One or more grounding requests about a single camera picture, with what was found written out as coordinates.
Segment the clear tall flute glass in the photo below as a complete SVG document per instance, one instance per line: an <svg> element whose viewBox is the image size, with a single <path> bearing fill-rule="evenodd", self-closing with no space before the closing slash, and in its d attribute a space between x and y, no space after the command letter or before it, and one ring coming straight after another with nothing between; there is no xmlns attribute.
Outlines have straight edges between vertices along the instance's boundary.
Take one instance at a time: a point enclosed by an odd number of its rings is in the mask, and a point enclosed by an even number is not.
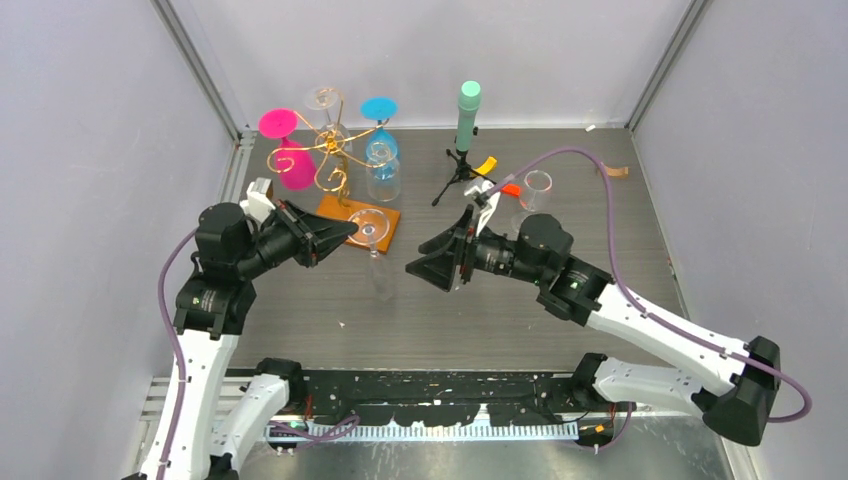
<svg viewBox="0 0 848 480"><path fill-rule="evenodd" d="M381 301L390 299L394 293L392 275L389 262L379 249L380 242L390 231L389 218L381 210L365 208L354 212L348 221L357 226L357 231L348 240L369 253L367 273L374 296Z"/></svg>

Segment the clear stemmed wine glass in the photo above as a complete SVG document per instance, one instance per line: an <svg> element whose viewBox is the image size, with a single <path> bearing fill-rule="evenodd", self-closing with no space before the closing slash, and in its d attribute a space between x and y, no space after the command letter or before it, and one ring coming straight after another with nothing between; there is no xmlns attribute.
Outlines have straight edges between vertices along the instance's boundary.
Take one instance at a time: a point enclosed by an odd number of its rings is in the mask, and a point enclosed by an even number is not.
<svg viewBox="0 0 848 480"><path fill-rule="evenodd" d="M521 209L511 218L512 230L515 233L518 233L527 217L540 213L544 209L550 198L552 186L552 178L545 171L532 170L523 176L518 197Z"/></svg>

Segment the clear patterned tumbler glass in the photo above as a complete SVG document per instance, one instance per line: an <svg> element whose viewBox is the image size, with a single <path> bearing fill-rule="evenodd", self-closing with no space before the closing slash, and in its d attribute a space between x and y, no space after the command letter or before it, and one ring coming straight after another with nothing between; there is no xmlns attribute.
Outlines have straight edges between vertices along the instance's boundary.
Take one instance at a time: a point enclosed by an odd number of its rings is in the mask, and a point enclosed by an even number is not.
<svg viewBox="0 0 848 480"><path fill-rule="evenodd" d="M397 149L382 141L371 142L366 148L366 185L369 196L378 202L390 202L401 190L400 164Z"/></svg>

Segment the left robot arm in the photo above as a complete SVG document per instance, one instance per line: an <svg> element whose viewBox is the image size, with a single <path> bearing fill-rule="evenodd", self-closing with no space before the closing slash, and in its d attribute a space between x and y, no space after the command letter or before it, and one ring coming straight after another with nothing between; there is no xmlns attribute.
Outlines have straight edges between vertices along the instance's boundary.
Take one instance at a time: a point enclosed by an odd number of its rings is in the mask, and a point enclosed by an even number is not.
<svg viewBox="0 0 848 480"><path fill-rule="evenodd" d="M165 406L137 479L236 479L254 444L278 413L307 399L300 363L266 358L222 422L215 415L232 355L256 299L253 282L288 260L311 268L357 232L357 224L271 203L263 220L232 202L204 210L188 235L194 269L160 308L174 354Z"/></svg>

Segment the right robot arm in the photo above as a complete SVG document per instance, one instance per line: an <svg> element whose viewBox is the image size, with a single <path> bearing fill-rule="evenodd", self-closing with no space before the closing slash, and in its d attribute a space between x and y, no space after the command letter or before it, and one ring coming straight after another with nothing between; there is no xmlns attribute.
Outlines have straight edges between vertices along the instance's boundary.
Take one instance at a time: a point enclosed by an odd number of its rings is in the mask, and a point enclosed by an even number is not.
<svg viewBox="0 0 848 480"><path fill-rule="evenodd" d="M468 206L447 230L418 248L407 273L443 291L476 271L534 284L536 300L554 317L626 340L667 362L636 365L598 353L584 355L571 397L584 410L635 402L699 418L716 434L758 446L780 388L774 375L781 350L757 336L742 341L709 331L622 287L611 274L572 255L573 237L553 216L526 217L513 240L481 224Z"/></svg>

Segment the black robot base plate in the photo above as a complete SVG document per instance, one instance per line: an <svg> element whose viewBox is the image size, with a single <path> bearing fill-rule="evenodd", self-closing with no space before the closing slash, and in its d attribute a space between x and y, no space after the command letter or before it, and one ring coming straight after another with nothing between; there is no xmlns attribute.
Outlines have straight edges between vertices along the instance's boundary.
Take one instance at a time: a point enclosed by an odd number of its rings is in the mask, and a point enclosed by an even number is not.
<svg viewBox="0 0 848 480"><path fill-rule="evenodd" d="M363 426L546 426L630 409L549 371L306 370L281 413L321 425L356 415Z"/></svg>

